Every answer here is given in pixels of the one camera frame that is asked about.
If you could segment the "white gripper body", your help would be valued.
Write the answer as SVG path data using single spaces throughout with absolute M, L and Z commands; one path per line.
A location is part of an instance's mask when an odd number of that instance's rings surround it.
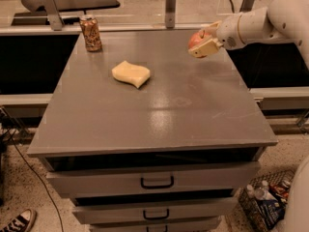
M 233 14 L 224 19 L 216 30 L 216 36 L 223 47 L 228 50 L 244 48 L 246 46 L 242 27 L 243 13 Z

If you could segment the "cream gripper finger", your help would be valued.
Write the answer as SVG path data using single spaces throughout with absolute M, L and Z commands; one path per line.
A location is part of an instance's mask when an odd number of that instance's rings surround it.
M 204 38 L 206 36 L 216 37 L 216 32 L 221 24 L 221 20 L 213 22 L 211 24 L 205 24 L 201 29 L 201 37 Z
M 217 53 L 221 47 L 222 43 L 214 38 L 192 40 L 188 44 L 188 53 L 195 58 L 203 58 Z

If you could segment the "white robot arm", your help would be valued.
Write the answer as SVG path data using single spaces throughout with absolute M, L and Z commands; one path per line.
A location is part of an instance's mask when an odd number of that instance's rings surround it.
M 270 0 L 251 12 L 233 14 L 206 25 L 188 43 L 196 58 L 210 56 L 220 48 L 235 50 L 249 44 L 293 43 L 309 68 L 309 0 Z M 295 173 L 281 232 L 309 232 L 309 157 Z

